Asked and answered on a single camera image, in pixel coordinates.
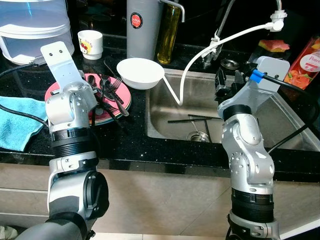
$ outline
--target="sink drain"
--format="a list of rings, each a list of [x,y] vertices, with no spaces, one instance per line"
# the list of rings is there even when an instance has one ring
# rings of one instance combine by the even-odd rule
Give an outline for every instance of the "sink drain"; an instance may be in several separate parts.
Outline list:
[[[204,142],[204,143],[210,142],[209,136],[206,133],[204,133],[203,131],[199,131],[199,134],[197,131],[192,131],[189,133],[187,139],[193,142]]]

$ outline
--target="floor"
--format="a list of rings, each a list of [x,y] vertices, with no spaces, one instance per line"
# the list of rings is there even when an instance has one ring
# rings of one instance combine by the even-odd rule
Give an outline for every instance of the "floor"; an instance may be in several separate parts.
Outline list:
[[[286,240],[318,240],[320,227],[287,238]],[[124,234],[124,233],[97,233],[92,240],[225,240],[224,237],[206,236],[169,236],[148,234]]]
[[[92,240],[224,240],[224,237],[97,233]]]

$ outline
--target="white bowl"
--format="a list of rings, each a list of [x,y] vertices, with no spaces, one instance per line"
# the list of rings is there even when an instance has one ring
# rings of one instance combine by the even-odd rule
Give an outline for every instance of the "white bowl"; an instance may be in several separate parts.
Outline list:
[[[165,70],[158,63],[144,58],[127,58],[116,66],[122,80],[129,87],[151,89],[164,77]]]

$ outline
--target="blue connector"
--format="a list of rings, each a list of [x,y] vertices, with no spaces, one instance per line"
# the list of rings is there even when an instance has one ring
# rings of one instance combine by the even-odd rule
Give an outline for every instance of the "blue connector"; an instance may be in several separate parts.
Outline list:
[[[253,70],[251,76],[249,77],[249,79],[251,79],[252,81],[255,81],[257,83],[260,83],[261,79],[263,78],[265,74],[258,71],[257,69]]]

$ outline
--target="thermos bottle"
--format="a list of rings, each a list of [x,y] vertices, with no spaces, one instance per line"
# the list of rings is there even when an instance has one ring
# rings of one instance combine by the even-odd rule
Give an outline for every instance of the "thermos bottle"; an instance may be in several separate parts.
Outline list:
[[[127,58],[154,60],[164,3],[181,9],[182,22],[185,9],[170,0],[126,1],[126,50]]]

